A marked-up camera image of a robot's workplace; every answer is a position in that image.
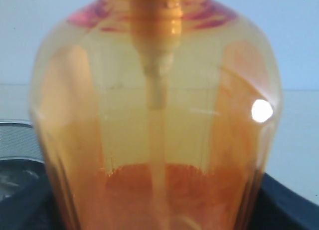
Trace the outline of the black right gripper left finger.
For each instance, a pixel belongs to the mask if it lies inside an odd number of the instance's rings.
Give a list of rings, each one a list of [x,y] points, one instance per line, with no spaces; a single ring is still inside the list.
[[[42,162],[0,161],[0,228],[54,229],[54,201]]]

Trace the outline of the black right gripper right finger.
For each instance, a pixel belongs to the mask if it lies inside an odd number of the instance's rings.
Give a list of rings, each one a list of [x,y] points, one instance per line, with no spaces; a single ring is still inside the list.
[[[258,230],[317,230],[319,207],[265,174],[256,200]]]

